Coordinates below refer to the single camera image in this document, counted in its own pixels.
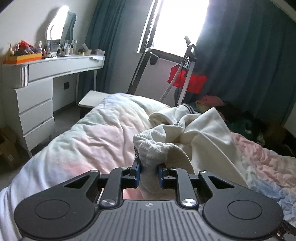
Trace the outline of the white sweatshirt garment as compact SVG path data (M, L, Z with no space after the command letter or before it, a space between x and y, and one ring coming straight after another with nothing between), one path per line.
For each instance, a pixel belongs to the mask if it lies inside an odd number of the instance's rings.
M209 171L248 186L231 132L215 108L197 114L181 104L152 113L149 119L156 126L133 137L135 154L142 165L139 189L144 199L166 200L175 196L173 190L159 186L161 163L189 174Z

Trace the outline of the dark clothes pile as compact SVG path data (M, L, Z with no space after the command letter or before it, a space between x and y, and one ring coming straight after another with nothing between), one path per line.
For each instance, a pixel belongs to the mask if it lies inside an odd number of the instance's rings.
M261 121L230 104L216 109L232 132L282 156L295 157L295 137L279 123Z

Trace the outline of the pastel pink blue quilt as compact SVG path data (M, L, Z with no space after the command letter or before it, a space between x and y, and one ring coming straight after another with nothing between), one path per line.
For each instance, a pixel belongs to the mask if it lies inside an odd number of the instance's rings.
M97 169L105 174L131 166L134 135L156 126L152 113L169 106L145 97L112 94L32 157L8 187L1 190L1 240L19 240L14 210L25 198ZM284 218L295 225L295 158L281 156L231 132L240 154L247 187L275 199ZM139 187L125 199L144 199Z

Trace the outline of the pink clothing pile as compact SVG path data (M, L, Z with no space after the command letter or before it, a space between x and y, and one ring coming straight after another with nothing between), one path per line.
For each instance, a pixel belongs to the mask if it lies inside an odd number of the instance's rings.
M222 99L217 96L205 95L200 100L195 102L199 112L204 113L211 108L225 106L225 103Z

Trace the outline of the white stool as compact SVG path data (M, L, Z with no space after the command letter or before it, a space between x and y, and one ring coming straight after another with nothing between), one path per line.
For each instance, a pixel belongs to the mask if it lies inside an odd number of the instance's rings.
M81 108L93 109L98 106L105 98L109 96L108 93L90 90L78 103Z

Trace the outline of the cardboard box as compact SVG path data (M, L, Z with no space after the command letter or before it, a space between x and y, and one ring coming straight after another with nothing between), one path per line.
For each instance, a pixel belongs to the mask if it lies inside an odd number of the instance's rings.
M16 149L17 135L8 126L1 128L1 160L4 160L10 169L14 169L21 163Z

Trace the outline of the white dressing table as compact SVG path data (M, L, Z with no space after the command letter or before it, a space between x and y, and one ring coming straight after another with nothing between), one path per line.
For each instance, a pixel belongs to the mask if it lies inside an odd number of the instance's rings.
M6 124L30 153L53 132L53 80L69 74L97 71L104 56L74 55L2 66L3 112Z

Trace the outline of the cosmetic bottles on desk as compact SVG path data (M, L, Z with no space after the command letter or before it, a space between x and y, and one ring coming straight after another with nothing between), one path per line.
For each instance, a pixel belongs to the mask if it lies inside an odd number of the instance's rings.
M56 55L58 57L68 57L77 53L77 40L74 40L71 44L67 41L65 44L59 44L57 46Z

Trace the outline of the teal curtain left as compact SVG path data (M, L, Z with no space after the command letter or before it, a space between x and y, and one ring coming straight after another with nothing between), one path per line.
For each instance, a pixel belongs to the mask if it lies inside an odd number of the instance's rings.
M138 46L152 1L98 1L86 45L105 52L104 67L79 77L77 100L90 90L126 93L139 61Z

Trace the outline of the orange tray with clutter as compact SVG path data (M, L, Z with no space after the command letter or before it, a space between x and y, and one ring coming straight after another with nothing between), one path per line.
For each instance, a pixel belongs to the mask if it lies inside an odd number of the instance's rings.
M5 54L3 64L21 64L31 61L41 60L43 58L42 41L39 41L34 47L22 40L14 47L9 44L9 49Z

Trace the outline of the lit vanity mirror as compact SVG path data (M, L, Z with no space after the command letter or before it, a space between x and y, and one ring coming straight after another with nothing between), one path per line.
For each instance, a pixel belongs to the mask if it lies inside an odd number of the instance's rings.
M57 10L45 32L47 57L56 56L59 44L65 44L66 41L69 44L72 43L76 18L76 14L70 11L67 5L63 5Z

